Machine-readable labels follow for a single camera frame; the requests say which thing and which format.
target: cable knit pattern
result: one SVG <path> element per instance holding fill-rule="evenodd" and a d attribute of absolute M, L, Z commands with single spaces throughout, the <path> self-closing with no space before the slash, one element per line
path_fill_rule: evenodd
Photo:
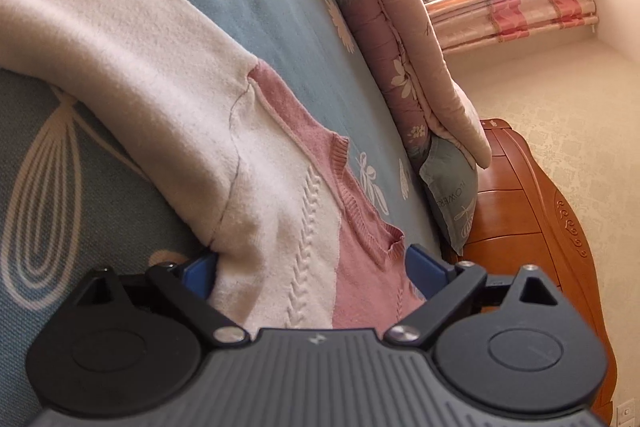
<path fill-rule="evenodd" d="M 322 180 L 313 165 L 306 170 L 305 190 L 303 195 L 302 230 L 300 243 L 293 267 L 293 280 L 289 289 L 286 328 L 298 328 L 302 323 L 308 295 L 308 270 L 311 261 L 312 241 L 316 233 L 316 213 L 318 211 L 318 194 Z"/>
<path fill-rule="evenodd" d="M 398 288 L 398 294 L 396 295 L 396 321 L 400 321 L 402 318 L 402 302 L 404 301 L 404 288 L 400 286 Z"/>

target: wooden bed frame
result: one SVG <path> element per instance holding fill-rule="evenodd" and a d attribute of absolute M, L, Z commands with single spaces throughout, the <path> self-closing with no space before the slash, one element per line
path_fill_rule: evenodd
<path fill-rule="evenodd" d="M 490 273 L 514 274 L 523 264 L 537 264 L 556 282 L 606 348 L 609 370 L 593 411 L 609 425 L 616 359 L 580 222 L 521 135 L 504 120 L 482 120 L 482 126 L 493 158 L 491 166 L 479 173 L 478 203 L 464 259 L 481 264 Z"/>

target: blue bedsheet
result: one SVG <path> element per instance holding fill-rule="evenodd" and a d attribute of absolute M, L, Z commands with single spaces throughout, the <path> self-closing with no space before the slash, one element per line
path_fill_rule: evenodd
<path fill-rule="evenodd" d="M 350 166 L 383 219 L 405 232 L 407 245 L 421 243 L 439 253 L 436 228 L 422 187 L 410 170 L 383 97 L 335 1 L 189 1 L 270 63 L 316 120 L 350 137 Z M 150 259 L 178 254 L 190 257 L 200 245 L 153 185 L 127 163 L 126 152 L 81 103 L 70 101 L 39 80 L 2 70 L 0 99 L 12 100 L 3 105 L 0 114 L 0 233 L 6 228 L 8 202 L 20 176 L 31 172 L 42 178 L 47 165 L 53 165 L 42 159 L 47 153 L 38 156 L 40 170 L 35 164 L 28 165 L 26 158 L 37 148 L 38 134 L 47 125 L 54 128 L 54 134 L 60 132 L 64 127 L 53 124 L 68 125 L 65 118 L 70 114 L 73 136 L 65 131 L 59 138 L 67 145 L 72 139 L 77 141 L 81 169 L 79 253 L 56 298 L 43 300 L 44 293 L 34 289 L 26 301 L 20 301 L 0 281 L 0 425 L 17 427 L 38 408 L 23 370 L 25 350 L 66 291 L 87 269 L 111 264 L 124 273 L 138 272 Z M 56 161 L 72 165 L 70 156 L 60 156 Z M 66 175 L 78 173 L 69 167 Z M 52 219 L 45 211 L 45 225 Z M 42 261 L 38 260 L 39 253 L 34 256 L 36 263 Z M 31 307 L 29 313 L 25 313 L 26 307 Z"/>
<path fill-rule="evenodd" d="M 324 126 L 351 139 L 350 165 L 383 219 L 439 251 L 422 187 L 335 0 L 189 0 L 271 64 Z"/>

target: striped curtain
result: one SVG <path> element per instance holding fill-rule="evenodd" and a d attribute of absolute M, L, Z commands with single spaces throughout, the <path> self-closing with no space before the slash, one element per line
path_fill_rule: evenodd
<path fill-rule="evenodd" d="M 445 55 L 598 22 L 593 0 L 437 0 L 427 10 Z"/>

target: white flower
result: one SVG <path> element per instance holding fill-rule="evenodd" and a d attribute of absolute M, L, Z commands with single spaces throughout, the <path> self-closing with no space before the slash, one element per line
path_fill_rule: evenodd
<path fill-rule="evenodd" d="M 402 160 L 398 161 L 400 162 L 400 190 L 402 190 L 402 198 L 406 199 L 409 197 L 409 181 L 406 179 L 406 170 L 404 170 Z"/>
<path fill-rule="evenodd" d="M 329 9 L 329 15 L 334 22 L 334 26 L 338 29 L 338 36 L 340 37 L 342 44 L 344 44 L 344 47 L 347 48 L 348 52 L 353 53 L 355 51 L 353 39 L 351 39 L 351 33 L 349 32 L 349 28 L 347 28 L 346 22 L 344 22 L 344 19 L 342 18 L 340 10 L 333 0 L 324 0 L 324 2 Z"/>
<path fill-rule="evenodd" d="M 420 136 L 424 136 L 424 126 L 423 125 L 415 125 L 411 129 L 411 133 L 409 133 L 410 137 L 419 138 Z"/>
<path fill-rule="evenodd" d="M 389 209 L 386 206 L 385 195 L 380 190 L 380 187 L 373 182 L 377 174 L 371 165 L 367 165 L 367 153 L 360 153 L 358 163 L 360 164 L 360 185 L 362 185 L 364 193 L 374 206 L 377 204 L 380 207 L 380 211 L 385 216 L 388 216 Z"/>
<path fill-rule="evenodd" d="M 402 97 L 406 98 L 409 96 L 409 94 L 411 94 L 414 97 L 414 100 L 416 100 L 417 96 L 415 94 L 414 83 L 412 82 L 409 73 L 407 73 L 404 69 L 404 66 L 402 65 L 402 62 L 399 60 L 399 58 L 394 59 L 394 67 L 396 68 L 398 74 L 391 79 L 391 85 L 398 87 L 404 86 L 404 88 L 402 89 Z"/>

